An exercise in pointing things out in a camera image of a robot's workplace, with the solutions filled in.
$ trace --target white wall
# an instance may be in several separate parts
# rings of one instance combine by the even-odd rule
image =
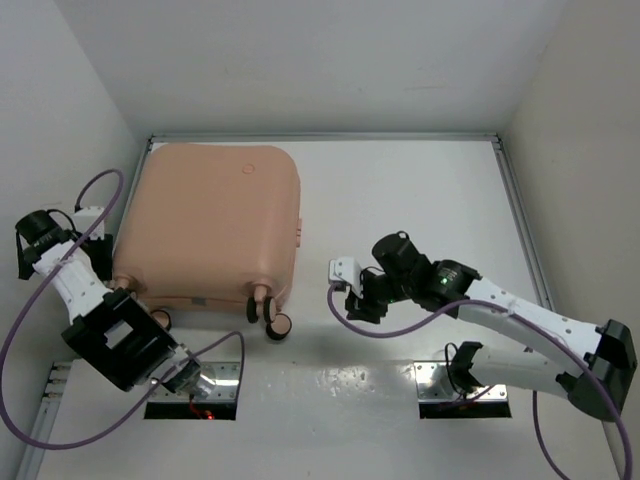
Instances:
[[[131,173],[142,145],[124,120],[52,0],[0,0],[0,339],[38,282],[18,281],[14,224],[42,206],[70,210],[99,171]],[[104,202],[113,180],[88,200]],[[9,354],[3,388],[29,430],[54,359],[66,310],[47,294]],[[13,478],[23,446],[0,424],[0,478]]]
[[[496,131],[565,0],[56,0],[137,131]]]
[[[571,3],[506,145],[559,309],[627,323],[640,351],[640,2]],[[639,402],[636,378],[623,418],[640,458]]]

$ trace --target white table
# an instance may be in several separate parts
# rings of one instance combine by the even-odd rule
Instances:
[[[458,260],[535,301],[530,252],[520,242],[494,144],[257,143],[289,152],[302,181],[302,246],[285,309],[294,329],[283,344],[273,345],[244,318],[174,318],[175,335],[193,349],[230,329],[246,332],[237,421],[143,420],[140,413],[95,445],[46,453],[38,480],[554,478],[535,440],[530,392],[509,389],[511,419],[418,418],[412,360],[442,358],[448,341],[521,345],[449,318],[404,338],[365,339],[338,324],[325,304],[329,259],[352,255],[369,264],[373,244],[397,230],[409,232],[429,258]],[[411,304],[394,305],[378,328],[396,329],[424,315]],[[237,359],[237,352],[231,341],[205,358]],[[138,395],[118,391],[76,362],[50,440],[100,431]],[[545,439],[569,476],[616,478],[601,423],[568,402],[541,397]]]

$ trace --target rose gold suitcase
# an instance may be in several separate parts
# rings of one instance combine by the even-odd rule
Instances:
[[[300,179],[271,146],[169,144],[147,159],[114,256],[114,280],[151,310],[246,312],[268,335],[300,244]]]

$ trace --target suitcase wheel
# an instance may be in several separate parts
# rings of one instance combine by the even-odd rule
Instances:
[[[291,318],[289,318],[289,315],[278,313],[276,314],[274,321],[267,324],[267,336],[271,340],[279,342],[281,340],[284,340],[285,337],[289,335],[292,326],[293,324],[291,323]]]
[[[171,323],[171,315],[166,310],[153,310],[151,312],[151,316],[153,319],[160,324],[162,328],[164,328],[167,332],[171,330],[173,326]]]
[[[262,304],[262,316],[267,325],[273,323],[276,319],[278,309],[276,308],[276,301],[273,297],[264,297],[264,303]]]
[[[247,300],[247,320],[249,323],[258,323],[258,304],[253,297]]]

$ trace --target robotic arm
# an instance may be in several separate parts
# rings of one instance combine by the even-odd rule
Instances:
[[[74,214],[74,228],[63,229],[38,210],[16,224],[19,278],[48,275],[80,237],[76,228],[102,213],[98,207]],[[28,246],[22,248],[23,238]],[[111,290],[113,240],[100,226],[62,265],[52,283],[69,312],[64,341],[115,386],[129,391],[150,377],[164,378],[171,392],[206,397],[213,385],[200,363],[122,288]]]
[[[350,257],[330,262],[329,283],[342,291],[349,287],[345,301],[348,320],[379,324],[389,304],[409,299],[432,312],[458,300],[481,300],[499,305],[506,313],[463,305],[448,315],[490,328],[529,347],[512,353],[479,342],[464,342],[451,361],[451,381],[442,379],[450,391],[470,393],[479,386],[512,385],[565,398],[592,417],[613,420],[582,369],[552,342],[510,317],[518,314],[583,359],[618,411],[622,410],[637,367],[631,332],[624,324],[609,320],[598,326],[563,317],[509,293],[461,263],[431,262],[404,232],[378,241],[372,254],[383,273],[362,269]]]

